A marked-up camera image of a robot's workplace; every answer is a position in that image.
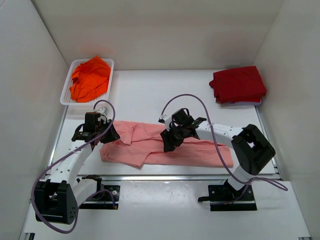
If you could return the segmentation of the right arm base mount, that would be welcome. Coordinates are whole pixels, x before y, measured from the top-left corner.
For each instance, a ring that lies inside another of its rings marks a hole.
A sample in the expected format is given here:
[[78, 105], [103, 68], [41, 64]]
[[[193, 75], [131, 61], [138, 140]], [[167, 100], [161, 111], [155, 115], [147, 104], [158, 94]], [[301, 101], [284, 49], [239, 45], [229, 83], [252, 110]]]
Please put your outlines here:
[[199, 203], [209, 202], [211, 212], [256, 211], [257, 205], [251, 185], [231, 190], [226, 184], [208, 185], [208, 196], [201, 196]]

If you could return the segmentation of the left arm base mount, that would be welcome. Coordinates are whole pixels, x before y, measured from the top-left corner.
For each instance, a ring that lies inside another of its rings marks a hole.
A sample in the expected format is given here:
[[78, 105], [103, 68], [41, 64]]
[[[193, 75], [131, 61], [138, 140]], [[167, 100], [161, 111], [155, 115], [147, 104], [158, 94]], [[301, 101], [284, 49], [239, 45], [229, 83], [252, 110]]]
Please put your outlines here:
[[108, 182], [98, 175], [87, 175], [77, 179], [81, 184], [89, 183], [87, 198], [78, 206], [86, 210], [118, 210], [121, 186]]

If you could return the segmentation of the pink polo shirt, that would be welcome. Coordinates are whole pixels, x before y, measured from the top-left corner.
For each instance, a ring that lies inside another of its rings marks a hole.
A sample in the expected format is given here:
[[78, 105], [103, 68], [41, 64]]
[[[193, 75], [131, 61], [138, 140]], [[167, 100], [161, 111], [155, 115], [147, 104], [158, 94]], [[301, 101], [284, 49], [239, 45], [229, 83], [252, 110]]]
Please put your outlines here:
[[143, 165], [223, 167], [210, 140], [187, 138], [174, 151], [164, 152], [160, 133], [166, 129], [165, 126], [120, 120], [113, 125], [120, 139], [101, 147], [103, 162], [122, 163], [139, 169]]

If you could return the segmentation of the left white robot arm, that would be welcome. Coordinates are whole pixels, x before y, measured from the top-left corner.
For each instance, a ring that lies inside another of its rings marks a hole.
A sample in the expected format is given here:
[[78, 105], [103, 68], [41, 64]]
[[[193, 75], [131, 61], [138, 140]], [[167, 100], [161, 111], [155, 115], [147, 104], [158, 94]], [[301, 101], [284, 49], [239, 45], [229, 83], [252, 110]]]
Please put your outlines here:
[[86, 200], [101, 198], [107, 192], [102, 178], [98, 175], [79, 177], [78, 174], [96, 145], [119, 139], [105, 107], [87, 112], [84, 123], [74, 131], [67, 157], [53, 166], [47, 179], [35, 185], [33, 199], [39, 212], [36, 219], [70, 225]]

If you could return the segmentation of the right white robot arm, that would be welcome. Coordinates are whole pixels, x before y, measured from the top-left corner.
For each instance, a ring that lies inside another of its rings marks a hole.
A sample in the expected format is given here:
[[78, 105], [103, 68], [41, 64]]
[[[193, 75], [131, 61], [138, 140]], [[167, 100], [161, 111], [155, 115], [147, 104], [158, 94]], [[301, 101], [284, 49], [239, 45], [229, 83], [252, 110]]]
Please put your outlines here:
[[194, 119], [186, 108], [172, 115], [162, 114], [158, 122], [165, 124], [165, 130], [160, 133], [164, 152], [173, 152], [187, 138], [213, 141], [234, 150], [239, 166], [225, 182], [224, 195], [229, 200], [240, 197], [245, 183], [257, 176], [276, 154], [253, 124], [243, 128], [212, 124], [204, 117]]

